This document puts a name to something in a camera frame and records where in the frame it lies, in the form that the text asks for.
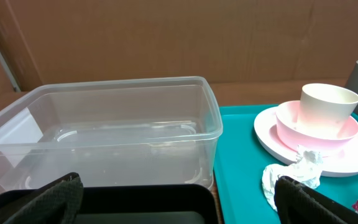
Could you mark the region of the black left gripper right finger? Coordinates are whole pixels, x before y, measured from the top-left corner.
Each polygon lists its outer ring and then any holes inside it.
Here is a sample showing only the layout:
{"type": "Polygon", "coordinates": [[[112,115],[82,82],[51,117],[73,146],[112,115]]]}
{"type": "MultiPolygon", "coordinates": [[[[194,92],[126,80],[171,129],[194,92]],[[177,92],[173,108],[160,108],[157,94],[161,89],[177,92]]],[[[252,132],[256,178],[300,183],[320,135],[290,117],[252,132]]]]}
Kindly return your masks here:
{"type": "Polygon", "coordinates": [[[358,224],[358,213],[288,176],[276,181],[274,202],[283,224],[358,224]]]}

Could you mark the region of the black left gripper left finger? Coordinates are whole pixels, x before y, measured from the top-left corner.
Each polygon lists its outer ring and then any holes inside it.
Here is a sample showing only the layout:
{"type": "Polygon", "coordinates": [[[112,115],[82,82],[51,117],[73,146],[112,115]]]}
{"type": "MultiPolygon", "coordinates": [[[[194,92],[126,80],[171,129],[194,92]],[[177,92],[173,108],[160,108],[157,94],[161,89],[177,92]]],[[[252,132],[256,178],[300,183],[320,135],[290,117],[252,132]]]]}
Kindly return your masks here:
{"type": "Polygon", "coordinates": [[[71,172],[16,200],[4,223],[73,223],[83,192],[79,174],[71,172]]]}

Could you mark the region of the white napkin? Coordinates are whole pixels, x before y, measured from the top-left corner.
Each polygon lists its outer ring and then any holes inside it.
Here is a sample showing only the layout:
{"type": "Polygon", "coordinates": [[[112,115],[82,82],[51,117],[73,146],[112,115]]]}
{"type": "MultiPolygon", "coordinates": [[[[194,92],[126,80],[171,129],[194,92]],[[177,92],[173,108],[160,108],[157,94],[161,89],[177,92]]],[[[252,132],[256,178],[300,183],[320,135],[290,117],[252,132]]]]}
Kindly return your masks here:
{"type": "Polygon", "coordinates": [[[277,211],[274,202],[275,185],[279,178],[288,176],[312,189],[316,189],[320,185],[320,177],[323,171],[321,153],[309,150],[301,145],[298,145],[297,149],[298,152],[294,163],[288,166],[270,164],[263,171],[261,179],[262,190],[268,204],[275,211],[277,211]]]}

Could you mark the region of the cream plastic cup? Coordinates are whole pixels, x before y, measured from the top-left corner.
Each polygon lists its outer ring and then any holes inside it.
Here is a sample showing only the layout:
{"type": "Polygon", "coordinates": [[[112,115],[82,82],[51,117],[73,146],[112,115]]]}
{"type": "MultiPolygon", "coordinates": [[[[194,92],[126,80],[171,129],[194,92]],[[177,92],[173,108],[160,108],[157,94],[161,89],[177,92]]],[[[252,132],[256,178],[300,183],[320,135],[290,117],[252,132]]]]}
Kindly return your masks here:
{"type": "Polygon", "coordinates": [[[358,94],[343,87],[309,83],[302,87],[297,130],[319,138],[336,138],[358,105],[358,94]]]}

